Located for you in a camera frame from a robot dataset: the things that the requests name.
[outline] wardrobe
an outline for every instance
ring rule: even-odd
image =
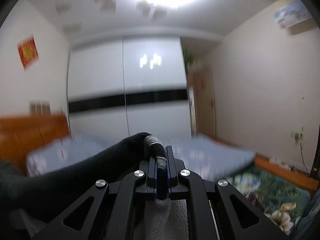
[[[123,38],[71,51],[68,113],[71,134],[109,143],[142,131],[190,137],[180,38]]]

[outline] black cable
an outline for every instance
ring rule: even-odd
[[[300,151],[301,151],[301,156],[302,156],[302,162],[303,162],[303,165],[304,165],[304,167],[306,168],[306,170],[307,170],[307,174],[308,174],[308,176],[309,176],[309,172],[308,172],[308,169],[307,169],[307,167],[305,166],[305,164],[304,164],[304,160],[303,160],[303,154],[302,154],[302,146],[301,146],[301,140],[300,140]]]

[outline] black stripe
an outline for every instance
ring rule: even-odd
[[[128,93],[125,95],[125,99],[124,94],[121,94],[69,102],[69,113],[125,106],[125,103],[127,106],[132,106],[156,102],[188,100],[188,94],[186,89],[162,90],[142,93]]]

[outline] silver screw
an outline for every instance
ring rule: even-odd
[[[220,187],[226,187],[226,186],[228,185],[228,182],[227,182],[225,179],[220,179],[220,180],[218,181],[218,185],[219,185]]]
[[[96,181],[96,186],[100,188],[103,188],[106,184],[107,182],[104,179],[99,179]]]
[[[138,171],[135,171],[135,172],[134,172],[134,175],[135,175],[136,177],[142,177],[142,176],[144,175],[144,172],[138,170]]]
[[[188,171],[188,170],[182,170],[182,171],[180,171],[180,174],[182,175],[182,176],[189,176],[190,175],[190,171]]]

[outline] headboard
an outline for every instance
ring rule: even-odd
[[[64,115],[0,118],[0,159],[13,163],[26,175],[29,152],[68,135]]]

